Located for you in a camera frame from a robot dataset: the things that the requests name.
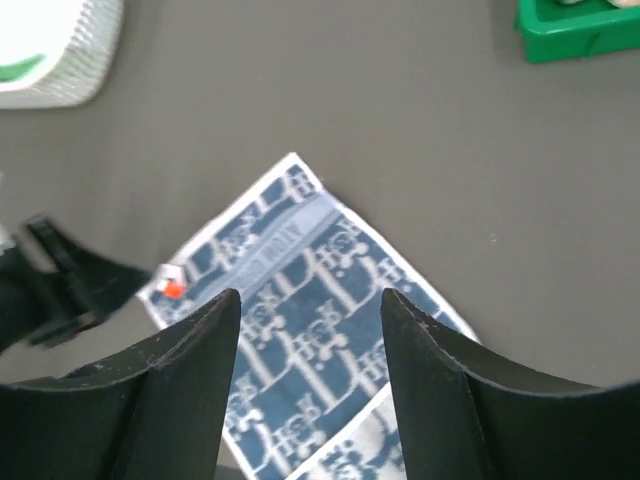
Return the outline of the green microfiber towel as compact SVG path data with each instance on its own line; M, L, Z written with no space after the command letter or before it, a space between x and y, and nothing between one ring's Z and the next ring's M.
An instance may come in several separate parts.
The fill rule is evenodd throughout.
M20 81L37 68L44 59L43 54L36 54L12 63L2 64L0 66L0 82Z

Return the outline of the blue white patterned towel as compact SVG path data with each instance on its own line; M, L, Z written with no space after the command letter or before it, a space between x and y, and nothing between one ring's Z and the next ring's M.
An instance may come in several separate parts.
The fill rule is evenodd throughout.
M385 289L472 330L379 233L289 154L138 293L167 328L226 289L241 298L223 427L248 479L402 479L380 318Z

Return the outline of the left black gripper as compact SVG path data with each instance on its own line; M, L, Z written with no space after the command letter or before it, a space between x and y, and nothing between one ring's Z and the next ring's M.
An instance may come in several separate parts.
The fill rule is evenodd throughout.
M26 230L54 270L37 269L17 245L1 251L2 350L30 335L32 345L70 341L109 320L151 279L71 239L48 216L27 221Z

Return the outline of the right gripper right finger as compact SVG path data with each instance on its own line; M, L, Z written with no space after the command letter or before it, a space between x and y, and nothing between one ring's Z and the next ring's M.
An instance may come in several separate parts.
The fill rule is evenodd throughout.
M635 479L639 385L595 387L511 361L383 292L411 479Z

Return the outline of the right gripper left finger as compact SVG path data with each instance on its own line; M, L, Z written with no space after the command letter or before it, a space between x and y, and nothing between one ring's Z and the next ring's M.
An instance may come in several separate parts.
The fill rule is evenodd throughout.
M241 298L55 378L1 387L4 479L212 479Z

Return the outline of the white perforated plastic basket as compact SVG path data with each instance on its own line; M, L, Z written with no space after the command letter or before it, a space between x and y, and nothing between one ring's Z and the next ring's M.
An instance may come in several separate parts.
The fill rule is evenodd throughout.
M115 57L123 1L3 1L1 65L45 59L20 81L1 83L3 110L66 108L91 100Z

